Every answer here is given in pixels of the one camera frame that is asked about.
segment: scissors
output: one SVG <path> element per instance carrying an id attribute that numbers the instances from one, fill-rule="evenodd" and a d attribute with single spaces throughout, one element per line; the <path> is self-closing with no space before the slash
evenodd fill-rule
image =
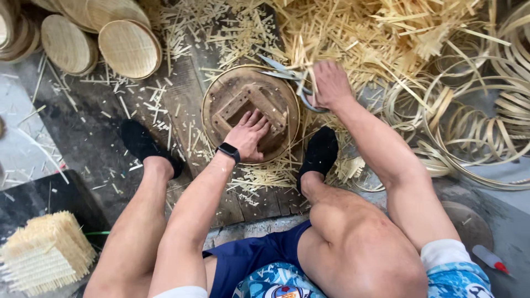
<path id="1" fill-rule="evenodd" d="M 274 60 L 272 60 L 270 58 L 267 58 L 267 57 L 265 57 L 263 55 L 259 55 L 258 54 L 258 56 L 260 56 L 261 59 L 263 59 L 265 62 L 267 62 L 267 64 L 269 64 L 272 68 L 274 68 L 276 70 L 275 72 L 272 72 L 272 71 L 259 71 L 260 73 L 266 74 L 266 75 L 270 75 L 270 76 L 273 76 L 273 77 L 277 77 L 277 78 L 282 78 L 284 80 L 294 81 L 296 83 L 296 85 L 298 85 L 298 86 L 301 85 L 302 80 L 304 79 L 301 72 L 296 72 L 296 71 L 292 71 L 292 70 L 286 69 L 286 66 L 283 65 L 282 63 L 274 61 Z M 329 112 L 328 109 L 319 109 L 319 108 L 315 108 L 314 106 L 312 106 L 307 101 L 306 94 L 307 95 L 313 95 L 313 91 L 311 91 L 308 88 L 302 86 L 302 92 L 299 94 L 299 96 L 302 99 L 302 101 L 304 102 L 304 104 L 307 106 L 308 109 L 312 110 L 313 112 L 317 112 L 317 113 Z"/>

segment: scissor blade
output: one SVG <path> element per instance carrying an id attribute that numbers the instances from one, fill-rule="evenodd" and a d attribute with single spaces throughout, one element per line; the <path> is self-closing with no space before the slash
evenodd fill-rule
<path id="1" fill-rule="evenodd" d="M 270 72 L 270 71 L 260 71 L 260 73 L 266 74 L 266 75 L 270 75 L 270 76 L 274 76 L 274 77 L 278 77 L 278 78 L 283 78 L 285 80 L 297 80 L 298 79 L 295 76 L 284 74 L 284 73 L 275 73 L 275 72 Z"/>
<path id="2" fill-rule="evenodd" d="M 284 71 L 285 70 L 285 65 L 283 65 L 282 63 L 274 61 L 271 58 L 267 58 L 267 57 L 265 57 L 263 55 L 260 55 L 260 54 L 258 54 L 258 56 L 260 56 L 261 59 L 263 59 L 265 62 L 267 62 L 270 66 L 274 67 L 275 69 L 277 69 L 279 71 Z"/>

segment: hand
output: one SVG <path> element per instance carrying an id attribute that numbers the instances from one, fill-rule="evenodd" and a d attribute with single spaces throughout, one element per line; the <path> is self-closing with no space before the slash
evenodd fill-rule
<path id="1" fill-rule="evenodd" d="M 239 151 L 242 162 L 263 161 L 263 153 L 258 152 L 258 142 L 267 134 L 269 128 L 269 120 L 258 109 L 254 113 L 248 111 L 230 130 L 225 143 L 234 146 Z"/>
<path id="2" fill-rule="evenodd" d="M 316 85 L 319 88 L 316 96 L 308 96 L 307 100 L 316 108 L 333 111 L 340 108 L 344 101 L 355 99 L 351 94 L 350 83 L 342 67 L 332 61 L 321 61 L 313 66 Z"/>

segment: wooden stool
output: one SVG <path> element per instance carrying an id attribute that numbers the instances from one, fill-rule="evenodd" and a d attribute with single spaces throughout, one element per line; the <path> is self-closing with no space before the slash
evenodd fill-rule
<path id="1" fill-rule="evenodd" d="M 258 143 L 263 162 L 268 162 L 283 154 L 295 139 L 300 108 L 291 86 L 258 72 L 263 69 L 268 68 L 243 65 L 222 73 L 208 88 L 201 111 L 206 136 L 217 147 L 247 111 L 259 109 L 271 123 Z"/>

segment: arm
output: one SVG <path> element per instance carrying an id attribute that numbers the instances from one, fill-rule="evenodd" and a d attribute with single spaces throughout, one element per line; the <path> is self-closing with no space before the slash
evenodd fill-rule
<path id="1" fill-rule="evenodd" d="M 386 188 L 387 209 L 394 224 L 418 251 L 439 239 L 460 241 L 427 169 L 403 138 L 355 100 L 340 66 L 320 62 L 314 71 L 319 87 L 316 105 L 337 115 L 355 139 L 361 156 Z"/>
<path id="2" fill-rule="evenodd" d="M 257 144 L 270 124 L 260 115 L 258 110 L 247 112 L 226 136 L 225 142 L 238 149 L 242 161 L 263 160 Z M 206 289 L 202 246 L 234 166 L 231 157 L 217 152 L 179 198 L 158 246 L 148 297 L 180 286 Z"/>

